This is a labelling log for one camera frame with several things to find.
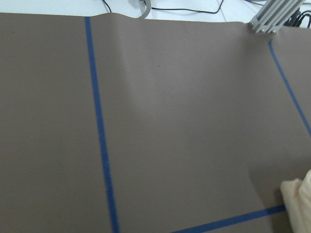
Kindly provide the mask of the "aluminium frame post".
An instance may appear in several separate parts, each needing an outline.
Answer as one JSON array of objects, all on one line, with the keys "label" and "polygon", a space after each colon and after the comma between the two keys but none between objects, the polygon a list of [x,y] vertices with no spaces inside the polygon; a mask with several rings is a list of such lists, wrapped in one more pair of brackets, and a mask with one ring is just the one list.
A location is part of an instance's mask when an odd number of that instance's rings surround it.
[{"label": "aluminium frame post", "polygon": [[255,33],[276,34],[304,3],[304,0],[268,0],[248,25]]}]

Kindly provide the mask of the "cream long sleeve printed shirt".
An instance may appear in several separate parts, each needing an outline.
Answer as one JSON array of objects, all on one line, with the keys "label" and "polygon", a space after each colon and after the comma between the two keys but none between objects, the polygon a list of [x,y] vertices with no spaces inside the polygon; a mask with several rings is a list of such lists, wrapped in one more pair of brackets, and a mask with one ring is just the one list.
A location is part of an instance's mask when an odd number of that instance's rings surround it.
[{"label": "cream long sleeve printed shirt", "polygon": [[284,205],[294,233],[311,231],[311,172],[304,179],[283,181],[280,185]]}]

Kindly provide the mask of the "reacher grabber stick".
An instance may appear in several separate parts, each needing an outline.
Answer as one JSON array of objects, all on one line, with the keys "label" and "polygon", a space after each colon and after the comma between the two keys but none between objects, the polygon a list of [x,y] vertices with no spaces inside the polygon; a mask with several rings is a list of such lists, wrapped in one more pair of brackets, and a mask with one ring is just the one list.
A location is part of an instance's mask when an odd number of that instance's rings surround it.
[{"label": "reacher grabber stick", "polygon": [[145,19],[149,15],[152,7],[150,0],[131,0],[130,2],[139,19]]}]

